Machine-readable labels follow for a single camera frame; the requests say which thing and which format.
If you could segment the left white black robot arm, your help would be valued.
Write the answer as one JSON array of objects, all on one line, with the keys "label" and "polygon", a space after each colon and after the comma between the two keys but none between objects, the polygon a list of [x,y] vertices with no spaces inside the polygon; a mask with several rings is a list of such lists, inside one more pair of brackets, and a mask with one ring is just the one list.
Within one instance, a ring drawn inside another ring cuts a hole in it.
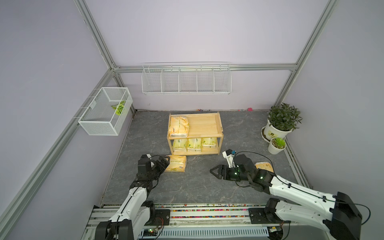
[{"label": "left white black robot arm", "polygon": [[130,185],[129,194],[118,211],[106,222],[100,222],[96,228],[96,240],[137,240],[147,223],[156,220],[156,209],[148,195],[154,188],[153,182],[170,164],[169,156],[147,154],[138,160],[138,172]]}]

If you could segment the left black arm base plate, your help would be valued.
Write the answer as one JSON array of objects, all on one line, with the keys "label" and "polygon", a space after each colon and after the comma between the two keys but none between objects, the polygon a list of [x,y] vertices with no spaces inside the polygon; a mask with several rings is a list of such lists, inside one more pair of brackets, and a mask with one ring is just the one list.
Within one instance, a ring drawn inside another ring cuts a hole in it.
[{"label": "left black arm base plate", "polygon": [[155,209],[151,213],[150,219],[146,222],[145,226],[168,226],[171,220],[171,211],[166,209]]}]

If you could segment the green tissue pack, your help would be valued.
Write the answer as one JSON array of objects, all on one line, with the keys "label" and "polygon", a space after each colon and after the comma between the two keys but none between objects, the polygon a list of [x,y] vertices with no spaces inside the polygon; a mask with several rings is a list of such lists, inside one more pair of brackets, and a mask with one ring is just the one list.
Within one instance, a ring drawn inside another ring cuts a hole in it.
[{"label": "green tissue pack", "polygon": [[173,151],[186,152],[188,139],[176,139],[173,141]]},{"label": "green tissue pack", "polygon": [[201,152],[202,151],[202,138],[190,138],[187,142],[188,152]]},{"label": "green tissue pack", "polygon": [[202,138],[202,148],[213,149],[217,146],[217,138]]}]

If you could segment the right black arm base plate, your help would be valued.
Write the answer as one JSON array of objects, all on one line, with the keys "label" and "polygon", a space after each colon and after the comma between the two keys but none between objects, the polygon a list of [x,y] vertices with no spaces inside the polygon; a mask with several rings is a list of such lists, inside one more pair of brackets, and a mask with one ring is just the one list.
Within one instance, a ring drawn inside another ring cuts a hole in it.
[{"label": "right black arm base plate", "polygon": [[276,214],[276,209],[273,208],[249,208],[249,216],[251,224],[282,224],[283,221]]}]

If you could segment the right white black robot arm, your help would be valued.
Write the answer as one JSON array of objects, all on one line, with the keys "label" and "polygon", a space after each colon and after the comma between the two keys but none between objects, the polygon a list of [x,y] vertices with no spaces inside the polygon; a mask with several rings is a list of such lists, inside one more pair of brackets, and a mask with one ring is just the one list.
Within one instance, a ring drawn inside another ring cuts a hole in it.
[{"label": "right white black robot arm", "polygon": [[351,198],[341,192],[326,194],[292,183],[259,169],[243,153],[227,150],[226,165],[210,169],[217,179],[245,181],[252,189],[271,195],[261,219],[267,223],[297,222],[329,233],[336,240],[359,240],[363,217]]}]

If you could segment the orange tissue pack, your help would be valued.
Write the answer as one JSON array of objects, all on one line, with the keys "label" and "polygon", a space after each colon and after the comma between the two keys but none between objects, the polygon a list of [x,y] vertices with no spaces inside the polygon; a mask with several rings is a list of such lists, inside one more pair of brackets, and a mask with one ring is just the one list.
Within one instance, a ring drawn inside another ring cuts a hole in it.
[{"label": "orange tissue pack", "polygon": [[271,165],[271,163],[268,163],[268,162],[259,162],[259,163],[256,163],[256,164],[255,164],[255,167],[256,167],[257,169],[267,170],[267,171],[269,171],[269,172],[274,173],[274,168],[273,168],[273,166]]},{"label": "orange tissue pack", "polygon": [[170,164],[166,168],[165,172],[184,173],[187,165],[186,156],[168,155],[170,158]]},{"label": "orange tissue pack", "polygon": [[169,124],[170,137],[186,138],[190,131],[189,120],[185,116],[171,116]]}]

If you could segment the wooden two-tier shelf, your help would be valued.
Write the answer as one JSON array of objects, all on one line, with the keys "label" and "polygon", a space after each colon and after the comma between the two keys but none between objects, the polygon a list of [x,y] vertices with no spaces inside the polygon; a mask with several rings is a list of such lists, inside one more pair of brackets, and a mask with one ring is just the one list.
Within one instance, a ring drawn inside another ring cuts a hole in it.
[{"label": "wooden two-tier shelf", "polygon": [[218,142],[213,148],[202,147],[200,152],[178,151],[173,148],[173,142],[181,137],[171,137],[167,133],[167,140],[172,155],[193,156],[193,155],[219,155],[224,139],[224,130],[221,115],[217,113],[197,113],[197,114],[169,114],[168,125],[171,124],[171,117],[186,117],[190,124],[190,130],[186,139],[196,138],[216,138]]}]

